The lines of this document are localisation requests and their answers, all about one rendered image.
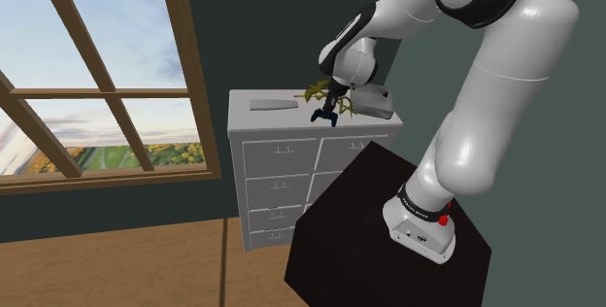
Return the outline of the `dark blue game controller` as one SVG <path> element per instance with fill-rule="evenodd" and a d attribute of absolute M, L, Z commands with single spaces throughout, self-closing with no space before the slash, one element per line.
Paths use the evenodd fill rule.
<path fill-rule="evenodd" d="M 330 125 L 335 127 L 337 124 L 338 115 L 332 111 L 316 109 L 311 116 L 311 122 L 314 122 L 317 119 L 328 119 L 330 121 Z"/>

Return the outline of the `wooden framed window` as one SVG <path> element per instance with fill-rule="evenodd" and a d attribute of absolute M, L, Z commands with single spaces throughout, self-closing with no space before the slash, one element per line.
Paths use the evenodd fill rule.
<path fill-rule="evenodd" d="M 190 0 L 0 0 L 0 196 L 220 175 Z"/>

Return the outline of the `yellow green twig plant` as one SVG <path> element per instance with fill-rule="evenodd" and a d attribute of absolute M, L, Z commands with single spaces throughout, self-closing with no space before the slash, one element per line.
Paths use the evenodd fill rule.
<path fill-rule="evenodd" d="M 327 100 L 329 83 L 330 79 L 325 79 L 318 81 L 315 84 L 308 84 L 308 88 L 303 94 L 300 94 L 300 97 L 303 97 L 306 102 L 309 102 L 312 98 L 316 98 L 317 100 Z M 338 110 L 339 115 L 343 115 L 345 112 L 349 112 L 350 117 L 355 115 L 353 102 L 347 93 L 339 96 L 336 99 L 335 108 Z"/>

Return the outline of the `white chest of drawers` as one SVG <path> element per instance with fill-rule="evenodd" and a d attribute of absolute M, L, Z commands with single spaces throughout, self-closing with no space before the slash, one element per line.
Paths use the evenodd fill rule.
<path fill-rule="evenodd" d="M 389 148 L 399 116 L 344 114 L 335 127 L 311 122 L 321 102 L 299 89 L 232 89 L 227 133 L 241 219 L 243 248 L 291 242 L 296 221 L 371 142 Z M 251 111 L 251 99 L 291 99 L 296 109 Z"/>

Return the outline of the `black robot stand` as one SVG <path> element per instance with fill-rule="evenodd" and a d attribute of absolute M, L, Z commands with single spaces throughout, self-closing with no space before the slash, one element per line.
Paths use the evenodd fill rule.
<path fill-rule="evenodd" d="M 491 249 L 457 202 L 446 263 L 389 237 L 383 206 L 415 168 L 370 142 L 296 222 L 285 281 L 310 307 L 482 307 Z"/>

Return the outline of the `flat grey tablet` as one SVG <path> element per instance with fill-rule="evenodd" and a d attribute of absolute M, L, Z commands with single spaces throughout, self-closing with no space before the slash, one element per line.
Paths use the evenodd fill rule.
<path fill-rule="evenodd" d="M 298 108 L 298 102 L 291 99 L 251 99 L 251 111 L 278 111 Z"/>

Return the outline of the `grey tilted box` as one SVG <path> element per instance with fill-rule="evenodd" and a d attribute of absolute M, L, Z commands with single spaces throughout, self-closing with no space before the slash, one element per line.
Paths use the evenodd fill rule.
<path fill-rule="evenodd" d="M 391 91 L 383 85 L 354 86 L 351 101 L 353 111 L 359 115 L 390 119 L 394 113 Z"/>

